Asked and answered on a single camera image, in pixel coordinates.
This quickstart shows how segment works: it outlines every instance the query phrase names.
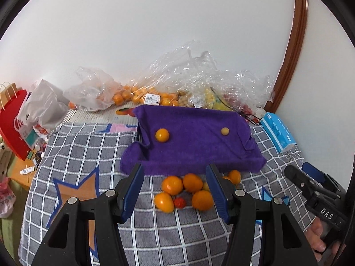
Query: wooden desk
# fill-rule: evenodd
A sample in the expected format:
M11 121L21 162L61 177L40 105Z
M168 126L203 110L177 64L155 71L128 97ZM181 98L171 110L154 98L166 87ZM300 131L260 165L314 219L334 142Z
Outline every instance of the wooden desk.
M33 171L27 175L21 175L20 171L32 166L34 166L32 160L26 159L25 161L22 161L20 158L15 157L8 171L10 172L8 173L8 177L20 184L26 191L29 191L36 171Z

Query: tissue box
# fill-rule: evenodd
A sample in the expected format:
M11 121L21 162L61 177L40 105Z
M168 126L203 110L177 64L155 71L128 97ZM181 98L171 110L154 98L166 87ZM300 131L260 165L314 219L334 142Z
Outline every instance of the tissue box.
M260 124L270 136L271 141L279 153L289 151L296 145L296 141L290 131L276 114L266 113L261 119Z

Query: gray checkered blanket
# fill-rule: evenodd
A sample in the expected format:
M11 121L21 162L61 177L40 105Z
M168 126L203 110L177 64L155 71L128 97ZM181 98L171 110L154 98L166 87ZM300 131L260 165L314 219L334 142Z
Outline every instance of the gray checkered blanket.
M120 157L135 141L136 133L100 133L106 126L62 124L51 134L24 212L18 250L23 265L31 265L51 216L61 203L55 181L79 185L99 166L99 195L114 188L125 177L120 173ZM288 196L290 209L302 230L305 230L314 217L305 209L305 198L282 174L286 165L301 167L304 161L301 152L296 146L288 153L279 154L261 126L251 130L267 164L259 173L242 173L240 187L259 199ZM160 176L145 177L132 217L124 225L119 225L129 265L219 266L231 226L224 224L214 207L205 212L193 209L191 195L186 192L180 194L187 201L184 209L175 209L170 214L156 209L154 194L161 191L162 180ZM258 265L260 233L261 226L257 224L252 266ZM91 260L93 265L99 265L94 251L91 252Z

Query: barcode sticker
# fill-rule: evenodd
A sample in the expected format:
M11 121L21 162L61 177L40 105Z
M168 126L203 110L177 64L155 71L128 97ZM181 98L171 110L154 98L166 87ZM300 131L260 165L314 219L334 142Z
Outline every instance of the barcode sticker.
M159 105L160 102L160 95L155 95L155 94L146 94L144 98L144 104L147 105Z
M194 102L193 105L195 108L202 108L204 106L204 103L201 101Z

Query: blue gripper pad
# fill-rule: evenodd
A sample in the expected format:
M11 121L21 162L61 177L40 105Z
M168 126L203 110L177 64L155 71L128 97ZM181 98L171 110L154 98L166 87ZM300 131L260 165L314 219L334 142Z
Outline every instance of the blue gripper pad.
M139 192L141 191L143 185L143 181L144 181L144 170L143 167L140 165L123 199L123 209L121 213L121 219L124 222L126 222L127 219L130 218L130 216L133 213L134 206L136 205Z
M308 162L303 163L302 171L311 176L318 183L325 182L324 174Z
M216 206L218 215L223 221L228 224L230 220L230 216L228 213L228 201L227 197L224 195L221 185L214 174L211 166L207 166L206 169L206 179L209 190L211 191L214 204Z

